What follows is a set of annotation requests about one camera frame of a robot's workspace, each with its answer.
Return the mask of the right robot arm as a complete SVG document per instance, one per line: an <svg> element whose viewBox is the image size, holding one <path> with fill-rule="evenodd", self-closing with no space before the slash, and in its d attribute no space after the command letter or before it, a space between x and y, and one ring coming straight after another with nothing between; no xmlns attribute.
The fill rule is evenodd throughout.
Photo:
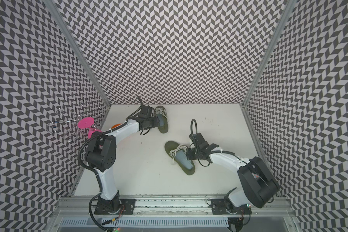
<svg viewBox="0 0 348 232"><path fill-rule="evenodd" d="M206 160L237 174L241 187L233 188L223 198L220 207L228 214L250 214L247 207L263 208L274 200L280 186L275 177L259 157L252 159L236 156L216 144L209 144L201 133L190 134L192 142L186 156L188 160Z"/></svg>

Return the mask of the blue insole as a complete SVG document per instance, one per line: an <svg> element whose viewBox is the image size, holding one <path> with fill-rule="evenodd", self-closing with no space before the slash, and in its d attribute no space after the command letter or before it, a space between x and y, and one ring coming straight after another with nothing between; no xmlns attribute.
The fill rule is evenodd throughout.
<svg viewBox="0 0 348 232"><path fill-rule="evenodd" d="M174 160L178 163L181 169L185 172L191 172L194 168L190 160L187 160L186 153L183 150L180 150L176 153Z"/></svg>

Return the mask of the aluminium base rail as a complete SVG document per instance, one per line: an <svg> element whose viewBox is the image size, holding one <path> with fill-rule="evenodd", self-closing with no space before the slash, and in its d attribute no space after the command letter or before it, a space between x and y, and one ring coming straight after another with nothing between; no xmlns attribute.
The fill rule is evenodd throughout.
<svg viewBox="0 0 348 232"><path fill-rule="evenodd" d="M61 198L54 216L87 217L92 196ZM121 201L135 200L127 209L133 209L132 217L211 217L215 207L213 199L224 201L223 195L121 195ZM290 201L286 197L275 197L263 208L250 206L252 217L294 217Z"/></svg>

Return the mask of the pink plastic wine glass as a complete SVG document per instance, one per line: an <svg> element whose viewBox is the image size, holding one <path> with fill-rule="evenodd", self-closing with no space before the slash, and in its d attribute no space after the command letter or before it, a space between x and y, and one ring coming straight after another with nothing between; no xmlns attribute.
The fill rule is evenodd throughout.
<svg viewBox="0 0 348 232"><path fill-rule="evenodd" d="M77 128L84 133L88 139L90 139L95 132L101 132L100 124L95 123L95 119L93 117L81 119L77 123Z"/></svg>

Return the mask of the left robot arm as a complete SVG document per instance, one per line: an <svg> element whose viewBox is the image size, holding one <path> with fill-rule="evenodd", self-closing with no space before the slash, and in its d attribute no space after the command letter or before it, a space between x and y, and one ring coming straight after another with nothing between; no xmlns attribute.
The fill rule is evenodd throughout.
<svg viewBox="0 0 348 232"><path fill-rule="evenodd" d="M149 132L153 128L164 126L167 122L165 114L156 113L148 105L141 105L130 114L124 123L105 132L94 132L84 145L85 169L92 171L97 179L99 194L97 195L96 214L116 214L122 212L119 191L113 177L113 165L117 159L117 145L137 132Z"/></svg>

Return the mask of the green shoe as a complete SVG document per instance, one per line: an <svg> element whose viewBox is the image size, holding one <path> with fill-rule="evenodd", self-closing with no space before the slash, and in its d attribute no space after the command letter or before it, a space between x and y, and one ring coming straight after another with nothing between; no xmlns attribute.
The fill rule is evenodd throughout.
<svg viewBox="0 0 348 232"><path fill-rule="evenodd" d="M155 108L155 115L159 120L158 130L161 133L167 133L169 130L167 111L163 106L157 106Z"/></svg>
<svg viewBox="0 0 348 232"><path fill-rule="evenodd" d="M172 163L177 163L182 171L191 176L195 173L195 165L192 160L187 159L186 145L179 144L175 141L168 141L164 145L167 155L171 158Z"/></svg>

